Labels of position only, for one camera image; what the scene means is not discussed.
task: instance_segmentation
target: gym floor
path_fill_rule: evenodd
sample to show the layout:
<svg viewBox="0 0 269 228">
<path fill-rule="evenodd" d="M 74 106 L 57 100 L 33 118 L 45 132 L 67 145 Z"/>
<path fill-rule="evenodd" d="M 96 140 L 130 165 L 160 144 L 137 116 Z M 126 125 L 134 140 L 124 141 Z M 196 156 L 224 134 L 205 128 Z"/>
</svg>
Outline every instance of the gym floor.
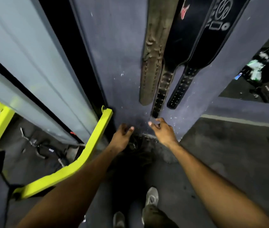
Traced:
<svg viewBox="0 0 269 228">
<path fill-rule="evenodd" d="M 16 115 L 0 141 L 0 148 L 6 149 L 8 180 L 26 184 L 56 171 L 59 163 L 54 157 L 37 157 L 21 138 L 20 127 L 38 140 L 49 136 Z M 180 143 L 269 215 L 268 138 L 269 127 L 200 118 Z M 180 227 L 215 227 L 175 157 L 152 138 L 137 137 L 135 142 L 139 150 L 121 153 L 112 163 L 80 227 L 112 227 L 118 210 L 125 214 L 128 227 L 143 227 L 141 211 L 150 186 L 159 191 L 159 208 Z M 52 138 L 51 144 L 67 147 Z M 15 227 L 40 199 L 11 200 L 6 227 Z"/>
</svg>

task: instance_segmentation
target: pants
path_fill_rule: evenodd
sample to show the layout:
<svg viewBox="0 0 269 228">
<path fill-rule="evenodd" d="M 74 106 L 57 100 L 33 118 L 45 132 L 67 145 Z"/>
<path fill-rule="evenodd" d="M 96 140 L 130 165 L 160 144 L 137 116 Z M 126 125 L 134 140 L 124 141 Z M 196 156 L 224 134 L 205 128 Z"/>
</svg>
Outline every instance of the pants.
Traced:
<svg viewBox="0 0 269 228">
<path fill-rule="evenodd" d="M 178 228 L 177 224 L 154 205 L 148 205 L 143 209 L 142 219 L 144 228 Z"/>
</svg>

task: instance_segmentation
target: gray sneaker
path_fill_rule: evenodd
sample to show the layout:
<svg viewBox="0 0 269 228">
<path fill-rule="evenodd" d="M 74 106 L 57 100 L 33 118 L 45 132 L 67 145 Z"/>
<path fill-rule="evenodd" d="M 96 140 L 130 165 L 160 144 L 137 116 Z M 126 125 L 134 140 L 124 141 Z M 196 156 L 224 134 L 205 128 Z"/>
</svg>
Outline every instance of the gray sneaker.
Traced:
<svg viewBox="0 0 269 228">
<path fill-rule="evenodd" d="M 121 211 L 114 214 L 114 228 L 125 228 L 125 216 Z"/>
<path fill-rule="evenodd" d="M 146 194 L 146 203 L 145 206 L 147 205 L 154 205 L 157 206 L 159 202 L 159 193 L 158 190 L 155 187 L 149 188 Z"/>
</svg>

